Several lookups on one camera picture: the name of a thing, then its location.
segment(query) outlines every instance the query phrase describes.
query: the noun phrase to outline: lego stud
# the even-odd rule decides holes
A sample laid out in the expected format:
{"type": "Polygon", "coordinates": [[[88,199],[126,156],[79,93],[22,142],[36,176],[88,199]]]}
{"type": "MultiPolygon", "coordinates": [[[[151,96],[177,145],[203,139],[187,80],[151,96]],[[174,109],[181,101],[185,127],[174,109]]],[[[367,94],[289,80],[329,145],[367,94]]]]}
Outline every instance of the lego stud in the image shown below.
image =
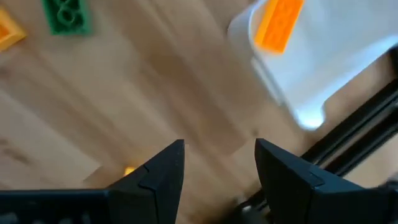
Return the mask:
{"type": "Polygon", "coordinates": [[[89,34],[91,24],[84,0],[42,0],[52,33],[89,34]]]}

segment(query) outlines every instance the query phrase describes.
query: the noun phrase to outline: black bar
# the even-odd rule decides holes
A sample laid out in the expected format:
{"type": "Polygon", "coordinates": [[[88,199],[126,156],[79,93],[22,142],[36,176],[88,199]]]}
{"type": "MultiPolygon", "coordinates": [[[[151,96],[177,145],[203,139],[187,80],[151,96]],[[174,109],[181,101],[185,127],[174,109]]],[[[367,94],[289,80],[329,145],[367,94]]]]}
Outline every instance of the black bar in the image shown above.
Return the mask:
{"type": "Polygon", "coordinates": [[[346,175],[398,132],[398,109],[367,132],[325,170],[340,177],[346,175]]]}
{"type": "Polygon", "coordinates": [[[331,130],[323,139],[315,143],[302,155],[302,158],[316,165],[322,164],[377,115],[394,106],[397,99],[398,79],[395,79],[331,130]]]}

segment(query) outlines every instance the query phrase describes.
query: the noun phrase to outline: white plastic bin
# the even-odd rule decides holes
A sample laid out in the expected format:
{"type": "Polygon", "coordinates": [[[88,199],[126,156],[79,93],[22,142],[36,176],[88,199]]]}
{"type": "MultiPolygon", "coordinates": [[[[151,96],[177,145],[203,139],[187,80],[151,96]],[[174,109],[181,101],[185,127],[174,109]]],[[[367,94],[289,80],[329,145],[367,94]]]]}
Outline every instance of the white plastic bin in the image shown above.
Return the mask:
{"type": "Polygon", "coordinates": [[[228,37],[306,130],[322,125],[331,95],[398,43],[398,0],[306,0],[285,52],[272,54],[253,42],[266,2],[234,18],[228,37]]]}

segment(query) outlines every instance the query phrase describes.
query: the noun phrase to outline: wood grain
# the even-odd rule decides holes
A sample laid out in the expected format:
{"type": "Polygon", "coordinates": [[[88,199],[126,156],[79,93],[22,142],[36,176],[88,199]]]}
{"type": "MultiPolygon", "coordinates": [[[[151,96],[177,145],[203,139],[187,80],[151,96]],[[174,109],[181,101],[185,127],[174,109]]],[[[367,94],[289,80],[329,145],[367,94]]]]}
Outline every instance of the wood grain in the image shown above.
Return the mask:
{"type": "MultiPolygon", "coordinates": [[[[383,57],[306,133],[226,39],[252,0],[90,0],[88,37],[50,35],[40,1],[0,2],[28,33],[0,54],[1,189],[104,187],[184,138],[178,223],[208,223],[259,188],[255,138],[302,154],[391,80],[383,57]]],[[[373,182],[396,168],[379,167],[373,182]]]]}

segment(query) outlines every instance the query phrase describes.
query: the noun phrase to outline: yellow lego brick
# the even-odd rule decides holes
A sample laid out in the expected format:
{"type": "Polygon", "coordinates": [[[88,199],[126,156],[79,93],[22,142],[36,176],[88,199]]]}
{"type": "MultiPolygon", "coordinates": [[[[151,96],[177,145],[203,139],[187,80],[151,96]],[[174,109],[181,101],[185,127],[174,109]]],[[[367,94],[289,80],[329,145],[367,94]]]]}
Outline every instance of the yellow lego brick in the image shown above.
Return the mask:
{"type": "Polygon", "coordinates": [[[134,170],[135,170],[135,168],[133,168],[133,167],[127,167],[126,170],[124,170],[124,176],[129,175],[134,170]]]}
{"type": "Polygon", "coordinates": [[[303,4],[304,0],[269,0],[254,38],[257,46],[283,53],[303,4]]]}
{"type": "Polygon", "coordinates": [[[0,51],[26,37],[25,32],[14,22],[7,11],[0,7],[0,51]]]}

